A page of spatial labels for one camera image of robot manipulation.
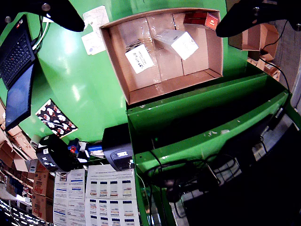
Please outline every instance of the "white product box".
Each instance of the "white product box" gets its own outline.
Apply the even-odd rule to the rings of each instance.
[[[154,66],[154,62],[151,60],[145,45],[139,41],[127,47],[126,57],[136,74]]]
[[[192,37],[184,31],[166,29],[161,34],[157,34],[154,39],[183,60],[186,60],[198,49],[198,45]]]

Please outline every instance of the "paper note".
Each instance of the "paper note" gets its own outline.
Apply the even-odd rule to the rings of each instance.
[[[91,25],[93,31],[81,37],[88,55],[95,55],[105,51],[99,28],[109,22],[104,6],[99,6],[83,14],[85,29]]]
[[[102,25],[109,23],[108,14],[104,6],[99,6],[84,13],[83,18],[85,22],[85,28],[89,24],[92,26],[93,31],[97,31]]]
[[[89,166],[85,207],[86,226],[139,226],[134,170]]]
[[[91,32],[81,37],[81,39],[88,55],[95,55],[105,51],[105,46],[100,32]]]
[[[56,226],[85,226],[85,170],[55,176],[53,221]]]

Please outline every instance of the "laptop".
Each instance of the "laptop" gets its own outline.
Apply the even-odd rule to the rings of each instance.
[[[11,29],[0,46],[0,78],[8,89],[6,131],[31,115],[32,74],[35,54],[26,15]]]

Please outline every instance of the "printed paper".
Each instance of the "printed paper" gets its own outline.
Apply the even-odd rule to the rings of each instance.
[[[86,186],[87,226],[139,226],[134,170],[89,166]]]
[[[85,170],[55,176],[53,204],[55,226],[85,226]]]

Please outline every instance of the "red object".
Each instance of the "red object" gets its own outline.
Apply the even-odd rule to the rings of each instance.
[[[186,13],[183,24],[205,26],[215,31],[218,18],[207,12]]]
[[[75,153],[76,147],[75,147],[75,146],[72,146],[71,149],[70,149],[70,151],[71,151],[72,153]]]

